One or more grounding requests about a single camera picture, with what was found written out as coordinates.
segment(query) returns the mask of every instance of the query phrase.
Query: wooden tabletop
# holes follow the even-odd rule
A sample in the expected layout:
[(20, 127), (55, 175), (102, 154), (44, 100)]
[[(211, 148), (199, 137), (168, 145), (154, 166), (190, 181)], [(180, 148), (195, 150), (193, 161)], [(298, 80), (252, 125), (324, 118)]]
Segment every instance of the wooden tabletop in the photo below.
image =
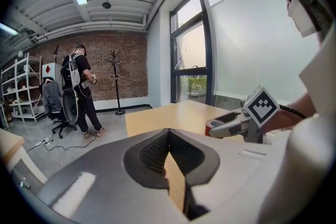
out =
[(5, 165), (24, 142), (25, 139), (22, 136), (0, 129), (0, 153)]
[[(228, 111), (194, 101), (184, 101), (140, 112), (126, 114), (128, 136), (134, 136), (163, 128), (182, 129), (204, 135), (205, 123)], [(241, 135), (225, 139), (243, 142)], [(169, 180), (170, 197), (183, 210), (184, 176), (169, 153), (165, 162), (166, 178)]]

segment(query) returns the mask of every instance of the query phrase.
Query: red brick wall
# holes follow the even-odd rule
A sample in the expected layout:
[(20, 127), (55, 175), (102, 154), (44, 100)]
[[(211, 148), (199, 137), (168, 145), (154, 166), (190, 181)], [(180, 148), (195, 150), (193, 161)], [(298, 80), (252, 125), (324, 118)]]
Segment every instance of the red brick wall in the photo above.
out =
[(44, 42), (28, 50), (31, 56), (42, 55), (43, 64), (54, 62), (53, 53), (57, 47), (57, 63), (70, 54), (76, 44), (83, 44), (91, 72), (96, 74), (98, 83), (92, 88), (94, 101), (117, 98), (113, 85), (113, 66), (111, 50), (120, 51), (120, 74), (118, 80), (120, 98), (145, 97), (148, 95), (147, 83), (147, 36), (145, 33), (123, 31), (93, 31), (69, 35)]

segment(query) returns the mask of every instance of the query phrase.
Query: gray jacket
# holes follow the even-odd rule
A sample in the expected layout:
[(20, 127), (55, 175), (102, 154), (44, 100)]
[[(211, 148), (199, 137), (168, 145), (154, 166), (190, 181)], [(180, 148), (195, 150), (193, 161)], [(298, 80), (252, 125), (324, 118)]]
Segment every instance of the gray jacket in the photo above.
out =
[(56, 82), (46, 82), (42, 86), (42, 103), (46, 114), (61, 111), (59, 98), (62, 97)]

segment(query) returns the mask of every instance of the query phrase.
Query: white cube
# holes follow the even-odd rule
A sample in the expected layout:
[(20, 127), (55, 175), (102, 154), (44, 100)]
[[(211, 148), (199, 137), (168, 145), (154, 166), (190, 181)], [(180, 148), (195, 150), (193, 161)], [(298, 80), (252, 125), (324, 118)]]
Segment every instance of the white cube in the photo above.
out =
[(265, 87), (259, 85), (246, 98), (244, 110), (246, 110), (260, 128), (280, 110), (280, 107)]

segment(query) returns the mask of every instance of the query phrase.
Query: black pants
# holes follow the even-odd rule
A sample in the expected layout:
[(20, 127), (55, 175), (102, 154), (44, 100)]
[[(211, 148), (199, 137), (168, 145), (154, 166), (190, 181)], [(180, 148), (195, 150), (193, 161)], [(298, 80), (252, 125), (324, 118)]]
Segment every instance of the black pants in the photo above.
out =
[(88, 124), (85, 120), (85, 113), (88, 115), (93, 127), (96, 129), (96, 131), (99, 131), (101, 129), (100, 122), (97, 118), (96, 110), (93, 105), (92, 97), (86, 98), (84, 96), (78, 97), (78, 120), (77, 124), (80, 127), (82, 132), (88, 131)]

